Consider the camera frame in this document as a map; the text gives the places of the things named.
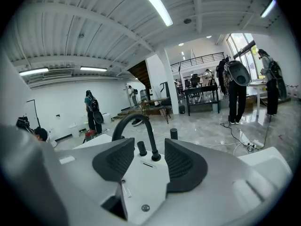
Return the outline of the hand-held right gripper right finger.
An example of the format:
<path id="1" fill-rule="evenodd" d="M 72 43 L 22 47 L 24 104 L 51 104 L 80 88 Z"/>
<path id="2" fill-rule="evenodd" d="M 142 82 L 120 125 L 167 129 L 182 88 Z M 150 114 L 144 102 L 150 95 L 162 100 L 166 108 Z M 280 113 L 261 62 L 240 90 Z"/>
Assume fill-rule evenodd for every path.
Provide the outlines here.
<path id="1" fill-rule="evenodd" d="M 276 205 L 292 172 L 274 147 L 236 157 L 166 139 L 166 226 L 254 226 Z"/>

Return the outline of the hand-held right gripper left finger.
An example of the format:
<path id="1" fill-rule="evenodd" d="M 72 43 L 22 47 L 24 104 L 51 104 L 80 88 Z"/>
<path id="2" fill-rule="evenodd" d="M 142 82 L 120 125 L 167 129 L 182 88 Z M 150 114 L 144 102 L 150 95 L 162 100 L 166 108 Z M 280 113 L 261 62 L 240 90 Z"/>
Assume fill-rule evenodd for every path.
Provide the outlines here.
<path id="1" fill-rule="evenodd" d="M 134 158 L 134 139 L 61 151 L 70 226 L 128 226 L 121 180 Z"/>

